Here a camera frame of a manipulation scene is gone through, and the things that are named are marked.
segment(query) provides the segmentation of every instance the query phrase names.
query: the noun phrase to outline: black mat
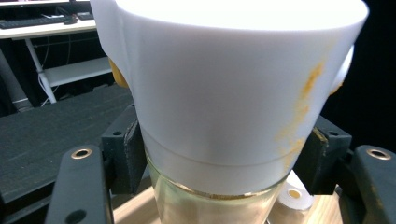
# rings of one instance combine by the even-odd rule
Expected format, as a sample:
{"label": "black mat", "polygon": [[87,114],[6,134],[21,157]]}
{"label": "black mat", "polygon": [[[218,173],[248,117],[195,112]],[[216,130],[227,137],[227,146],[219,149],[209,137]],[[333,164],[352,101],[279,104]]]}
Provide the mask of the black mat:
{"label": "black mat", "polygon": [[53,180],[62,155],[71,147],[99,146],[101,134],[132,103],[129,90],[113,85],[0,118],[0,192],[4,203]]}

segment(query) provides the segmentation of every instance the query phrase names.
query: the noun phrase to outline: white shelf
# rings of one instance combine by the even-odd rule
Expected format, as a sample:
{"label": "white shelf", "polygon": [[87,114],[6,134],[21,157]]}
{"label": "white shelf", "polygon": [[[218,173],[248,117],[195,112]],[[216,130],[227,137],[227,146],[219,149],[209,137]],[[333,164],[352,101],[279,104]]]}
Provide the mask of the white shelf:
{"label": "white shelf", "polygon": [[110,72],[111,68],[107,57],[44,70],[51,87]]}

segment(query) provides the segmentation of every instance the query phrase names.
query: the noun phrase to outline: white cup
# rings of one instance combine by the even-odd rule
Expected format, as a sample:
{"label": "white cup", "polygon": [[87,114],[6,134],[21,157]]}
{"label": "white cup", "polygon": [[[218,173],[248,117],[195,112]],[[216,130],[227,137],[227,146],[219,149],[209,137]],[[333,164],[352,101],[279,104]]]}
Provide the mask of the white cup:
{"label": "white cup", "polygon": [[221,195],[287,176],[368,14],[360,0],[92,0],[92,9],[153,165]]}

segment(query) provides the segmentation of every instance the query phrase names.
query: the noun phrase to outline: clear glass container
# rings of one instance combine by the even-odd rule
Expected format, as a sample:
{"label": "clear glass container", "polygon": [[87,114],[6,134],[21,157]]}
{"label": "clear glass container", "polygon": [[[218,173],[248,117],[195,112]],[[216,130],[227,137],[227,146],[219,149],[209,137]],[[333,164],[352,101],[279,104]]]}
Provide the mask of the clear glass container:
{"label": "clear glass container", "polygon": [[162,175],[148,158],[152,186],[162,224],[262,224],[285,179],[270,188],[243,195],[214,195],[189,189]]}

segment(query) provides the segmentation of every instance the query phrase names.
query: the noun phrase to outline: metal screw hole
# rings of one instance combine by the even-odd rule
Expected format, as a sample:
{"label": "metal screw hole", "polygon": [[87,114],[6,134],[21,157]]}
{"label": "metal screw hole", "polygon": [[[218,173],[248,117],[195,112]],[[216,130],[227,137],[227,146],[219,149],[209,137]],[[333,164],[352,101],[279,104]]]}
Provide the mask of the metal screw hole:
{"label": "metal screw hole", "polygon": [[72,154],[72,158],[75,160],[80,160],[89,157],[92,154],[92,150],[89,148],[79,149]]}
{"label": "metal screw hole", "polygon": [[122,135],[122,132],[120,132],[120,131],[114,132],[113,135],[115,135],[115,136]]}
{"label": "metal screw hole", "polygon": [[388,160],[392,159],[392,157],[388,153],[386,153],[382,150],[379,150],[379,149],[375,149],[375,148],[367,149],[367,154],[369,154],[371,157],[374,157],[374,158],[377,158],[377,159],[383,160],[383,161],[388,161]]}
{"label": "metal screw hole", "polygon": [[66,220],[64,221],[66,224],[78,224],[81,222],[85,216],[87,216],[87,212],[84,210],[77,210],[72,213],[70,213],[67,217]]}
{"label": "metal screw hole", "polygon": [[329,134],[331,134],[331,135],[333,135],[333,136],[338,136],[338,133],[337,133],[337,132],[334,132],[334,131],[329,131]]}

